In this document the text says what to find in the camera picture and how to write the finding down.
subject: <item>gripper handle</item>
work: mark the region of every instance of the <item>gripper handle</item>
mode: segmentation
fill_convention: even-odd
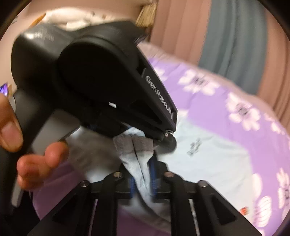
[[[11,195],[17,176],[18,159],[29,151],[33,140],[52,114],[54,109],[34,96],[19,88],[13,95],[15,114],[23,132],[24,143],[15,153],[10,153],[0,147],[0,214],[11,214]]]

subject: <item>broom bristles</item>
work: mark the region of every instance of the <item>broom bristles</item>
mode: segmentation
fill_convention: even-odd
[[[150,27],[154,25],[154,19],[156,14],[157,3],[151,3],[149,5],[145,5],[136,21],[136,25],[138,27]]]

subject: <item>purple shiny object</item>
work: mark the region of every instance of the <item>purple shiny object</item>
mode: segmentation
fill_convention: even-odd
[[[236,142],[248,151],[255,179],[253,224],[263,235],[273,235],[282,223],[282,215],[290,208],[290,137],[286,130],[251,104],[241,106],[235,101],[237,105],[230,111],[231,90],[211,83],[194,83],[196,80],[186,78],[190,69],[188,65],[156,59],[150,62],[158,71],[164,71],[160,77],[166,78],[163,83],[179,114],[187,113],[188,119],[195,125]],[[68,163],[56,169],[44,187],[34,192],[33,205],[39,217],[43,218],[82,179]],[[134,219],[120,208],[118,236],[127,235],[169,236]]]
[[[8,84],[5,83],[0,87],[0,93],[3,93],[5,96],[8,96]]]

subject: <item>bed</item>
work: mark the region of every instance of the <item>bed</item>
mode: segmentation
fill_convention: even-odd
[[[204,56],[203,50],[206,46],[206,33],[212,3],[199,1],[199,9],[204,14],[200,15],[202,16],[200,21],[196,18],[199,23],[194,26],[195,34],[191,35],[190,40],[187,37],[188,41],[184,42],[186,32],[188,33],[188,25],[181,20],[176,20],[177,17],[174,20],[169,13],[174,14],[173,9],[175,8],[176,11],[185,14],[185,7],[190,9],[193,1],[184,1],[179,6],[176,1],[171,2],[173,5],[166,5],[165,1],[159,1],[151,43],[141,43],[139,47],[164,83],[178,108],[180,117],[186,117],[193,124],[239,144],[248,152],[252,167],[250,184],[254,205],[251,213],[253,217],[249,220],[263,236],[273,235],[290,209],[290,137],[287,132],[288,120],[285,115],[287,103],[279,108],[277,105],[281,100],[279,97],[281,89],[284,91],[282,92],[284,97],[287,97],[287,86],[281,88],[277,85],[275,87],[276,96],[273,97],[273,94],[269,94],[269,88],[276,84],[273,84],[269,75],[275,75],[280,71],[277,65],[284,64],[285,67],[282,68],[283,72],[279,78],[281,83],[288,78],[289,67],[286,66],[288,58],[285,56],[283,63],[276,62],[276,67],[271,71],[264,65],[273,65],[271,63],[273,58],[278,58],[278,55],[281,54],[287,55],[289,41],[273,16],[267,11],[260,12],[261,15],[267,17],[268,27],[275,32],[264,31],[268,37],[268,43],[264,43],[264,49],[257,52],[264,52],[260,65],[262,69],[255,82],[257,87],[255,91],[246,93],[241,89],[243,88],[242,83],[230,78],[225,79],[226,74],[217,75],[221,73],[210,69],[212,64],[202,66],[203,69],[200,68],[199,62]],[[164,16],[160,14],[161,10],[167,12],[166,19],[159,19],[160,16]],[[167,33],[158,30],[162,25],[166,25],[164,28]],[[176,34],[170,28],[177,29],[180,26],[182,26],[181,30]],[[270,50],[278,42],[283,42],[280,43],[283,47],[274,52]],[[190,55],[187,53],[189,48],[192,52]],[[263,82],[266,83],[267,88],[263,87]],[[72,140],[68,140],[68,142],[71,145],[77,145]],[[100,146],[112,145],[110,140],[103,142]],[[33,205],[40,219],[83,178],[90,179],[85,171],[83,173],[76,171],[74,168],[76,164],[72,159],[61,164],[45,181],[44,187],[33,192]],[[111,166],[112,172],[118,165],[119,163],[116,162],[116,166]],[[249,214],[247,206],[238,208],[238,210],[245,217]],[[170,230],[163,222],[149,225],[150,220],[135,217],[134,213],[123,205],[120,207],[118,217],[118,235],[169,235]]]

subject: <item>beige wall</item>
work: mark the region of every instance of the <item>beige wall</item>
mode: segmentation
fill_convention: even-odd
[[[18,21],[12,24],[0,41],[0,85],[5,82],[16,88],[11,75],[11,49],[15,38],[20,32],[27,29],[30,24],[46,10],[59,7],[79,7],[91,9],[95,12],[113,13],[119,18],[136,20],[141,6],[133,0],[33,0],[19,15]]]

